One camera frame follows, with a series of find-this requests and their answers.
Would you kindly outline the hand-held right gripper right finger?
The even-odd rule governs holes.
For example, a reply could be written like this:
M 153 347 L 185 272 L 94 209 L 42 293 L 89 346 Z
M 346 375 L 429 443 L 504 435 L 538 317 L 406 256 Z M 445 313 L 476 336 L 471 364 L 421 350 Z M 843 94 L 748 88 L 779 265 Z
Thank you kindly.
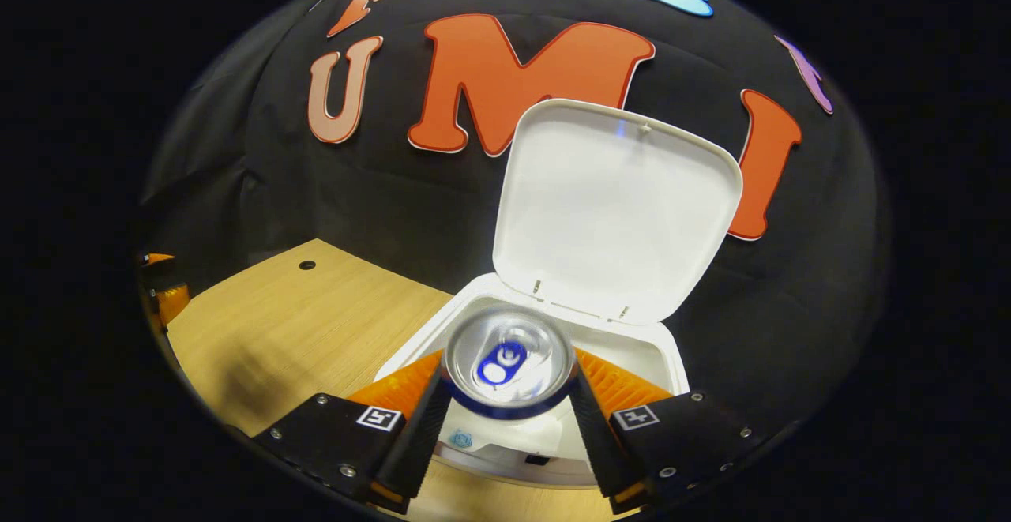
M 600 493 L 614 514 L 686 504 L 780 441 L 715 393 L 672 395 L 581 349 L 575 360 L 568 400 Z

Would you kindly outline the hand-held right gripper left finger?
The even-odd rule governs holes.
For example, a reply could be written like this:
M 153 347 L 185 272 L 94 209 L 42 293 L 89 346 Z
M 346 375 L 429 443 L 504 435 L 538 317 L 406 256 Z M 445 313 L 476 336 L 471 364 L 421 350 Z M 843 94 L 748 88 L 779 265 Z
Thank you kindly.
M 443 355 L 434 351 L 348 397 L 319 392 L 253 440 L 344 499 L 404 514 L 452 399 Z

